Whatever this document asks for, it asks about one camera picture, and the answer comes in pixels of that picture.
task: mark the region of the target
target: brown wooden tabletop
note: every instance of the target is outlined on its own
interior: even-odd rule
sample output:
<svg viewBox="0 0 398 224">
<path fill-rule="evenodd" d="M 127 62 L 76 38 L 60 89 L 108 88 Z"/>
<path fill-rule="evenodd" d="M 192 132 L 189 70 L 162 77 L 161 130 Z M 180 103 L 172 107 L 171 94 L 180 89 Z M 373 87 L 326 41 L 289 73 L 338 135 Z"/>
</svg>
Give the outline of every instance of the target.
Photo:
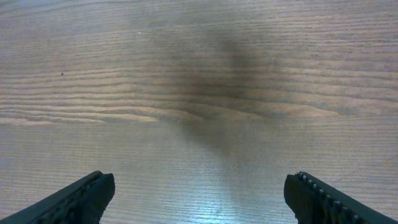
<svg viewBox="0 0 398 224">
<path fill-rule="evenodd" d="M 398 220 L 397 9 L 0 0 L 0 218 L 100 170 L 101 223 L 295 223 L 304 170 Z"/>
</svg>

